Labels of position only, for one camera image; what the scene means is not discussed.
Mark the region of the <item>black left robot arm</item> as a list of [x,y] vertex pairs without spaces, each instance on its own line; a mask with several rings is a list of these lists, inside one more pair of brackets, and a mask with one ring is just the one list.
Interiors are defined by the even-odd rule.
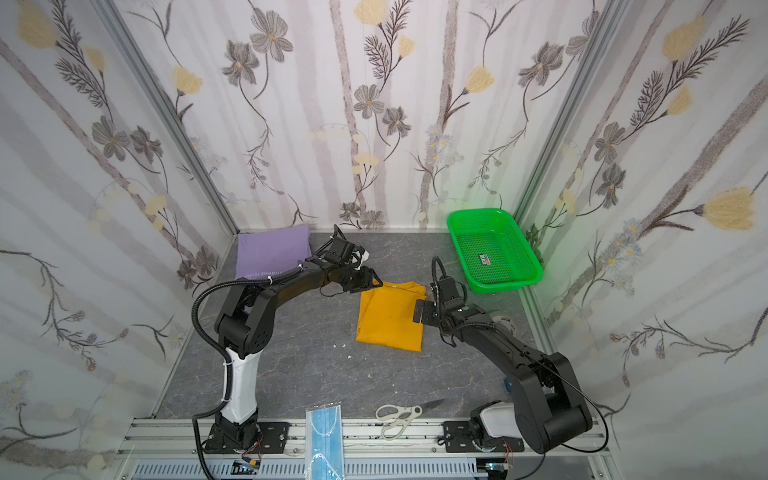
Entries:
[[[288,301],[336,283],[344,293],[360,293],[384,285],[366,266],[351,267],[305,262],[267,279],[237,279],[216,284],[193,302],[195,331],[223,358],[224,384],[220,403],[192,417],[195,450],[206,454],[282,454],[289,438],[288,421],[261,421],[257,401],[258,365],[272,339],[276,312]],[[202,301],[211,294],[228,292],[217,317],[214,337],[199,320]]]

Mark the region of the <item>yellow t-shirt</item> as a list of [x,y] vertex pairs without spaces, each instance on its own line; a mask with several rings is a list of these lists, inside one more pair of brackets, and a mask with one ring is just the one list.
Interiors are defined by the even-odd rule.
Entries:
[[426,287],[416,282],[393,284],[365,291],[360,297],[356,340],[409,352],[421,352],[423,325],[413,321]]

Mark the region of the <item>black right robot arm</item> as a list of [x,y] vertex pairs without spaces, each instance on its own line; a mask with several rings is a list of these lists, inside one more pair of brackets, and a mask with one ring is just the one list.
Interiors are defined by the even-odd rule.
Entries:
[[524,441],[541,455],[557,447],[584,454],[608,447],[608,432],[598,447],[569,444],[593,428],[599,408],[580,388],[564,355],[546,354],[516,339],[486,310],[468,303],[466,287],[451,276],[433,280],[430,290],[433,298],[416,303],[413,320],[437,328],[453,348],[463,343],[479,351],[511,386],[509,402],[487,403],[472,412],[468,434],[477,447],[509,438]]

